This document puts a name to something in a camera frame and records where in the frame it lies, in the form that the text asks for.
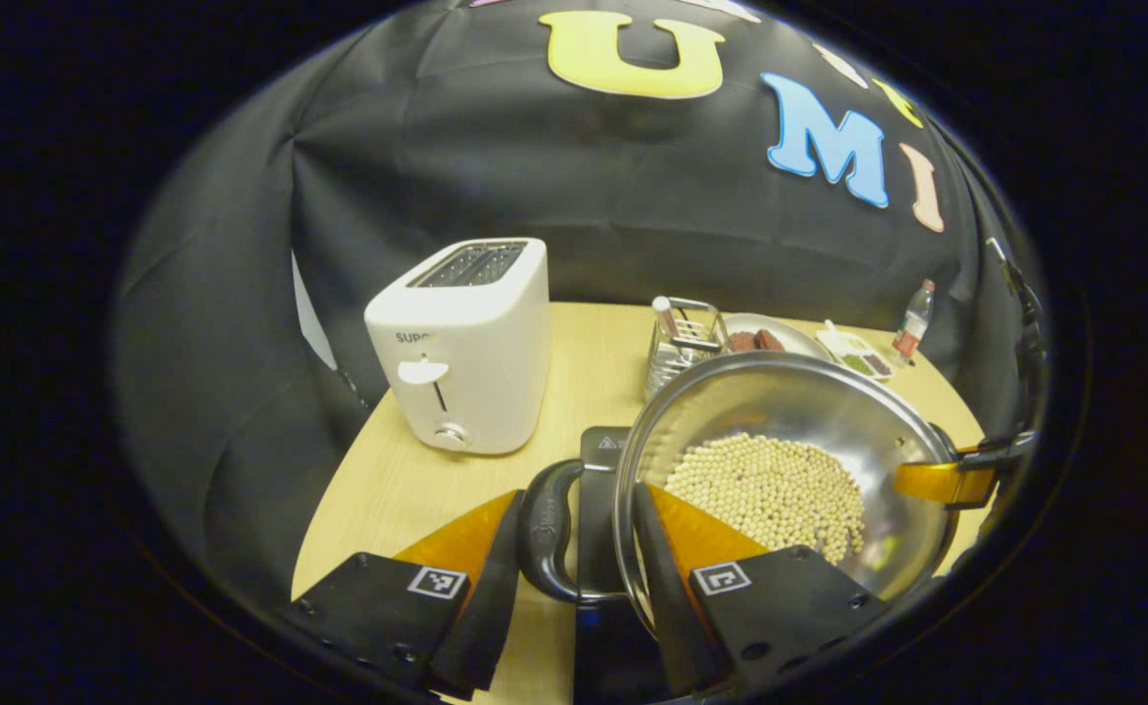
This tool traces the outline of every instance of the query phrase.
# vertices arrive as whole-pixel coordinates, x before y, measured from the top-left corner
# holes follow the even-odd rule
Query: wire basket
[[[669,335],[659,320],[653,323],[649,366],[644,371],[645,401],[650,401],[683,370],[722,354],[730,338],[722,321],[722,312],[712,303],[673,296],[669,297],[669,303],[677,336]]]

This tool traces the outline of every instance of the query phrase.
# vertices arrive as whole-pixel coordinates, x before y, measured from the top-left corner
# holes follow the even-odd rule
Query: table surface
[[[807,335],[821,323],[779,318]],[[463,456],[417,440],[395,396],[387,393],[360,429],[324,493],[304,535],[292,579],[292,599],[358,550],[391,556],[432,530],[503,495],[525,489],[542,468],[577,458],[579,437],[594,425],[629,427],[643,409],[644,362],[653,312],[646,307],[551,303],[551,362],[534,435],[505,456]],[[839,326],[885,352],[892,333]],[[978,421],[922,354],[916,365],[884,381],[924,419],[945,428],[959,447],[980,441]],[[571,491],[577,520],[577,491]],[[956,535],[938,574],[976,540],[986,509],[960,514]],[[577,574],[577,527],[566,552]],[[475,704],[568,704],[573,694],[574,606],[556,602],[519,576],[509,637],[491,690]]]

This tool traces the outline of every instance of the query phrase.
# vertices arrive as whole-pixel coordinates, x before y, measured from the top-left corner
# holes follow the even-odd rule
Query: bottle
[[[936,284],[924,278],[923,288],[909,300],[909,309],[905,309],[905,319],[900,323],[897,338],[891,341],[892,362],[898,366],[909,364],[914,349],[923,340],[926,326],[931,324],[931,309],[936,301]]]

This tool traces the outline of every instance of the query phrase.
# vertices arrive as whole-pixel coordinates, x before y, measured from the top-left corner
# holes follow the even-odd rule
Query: black pot handle
[[[571,541],[569,490],[582,473],[582,460],[561,460],[535,475],[526,488],[518,517],[521,575],[540,592],[560,602],[625,598],[625,594],[579,589],[565,571],[565,550]]]
[[[931,427],[940,435],[940,441],[945,442],[951,458],[962,464],[964,468],[969,468],[971,465],[1003,463],[1003,460],[1018,458],[1031,452],[1031,448],[1035,446],[1035,432],[1026,429],[1026,432],[1014,435],[985,437],[971,448],[959,448],[954,446],[953,439],[945,433],[945,429],[936,424],[931,424]]]

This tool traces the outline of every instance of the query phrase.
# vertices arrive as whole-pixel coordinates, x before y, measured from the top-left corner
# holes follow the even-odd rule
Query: blue letter m
[[[784,172],[816,175],[817,165],[808,156],[812,139],[825,180],[837,183],[848,162],[853,162],[847,179],[848,191],[862,201],[886,209],[884,131],[868,116],[853,110],[844,115],[837,129],[810,90],[779,75],[765,72],[761,77],[778,95],[779,138],[777,146],[766,152],[770,163]]]

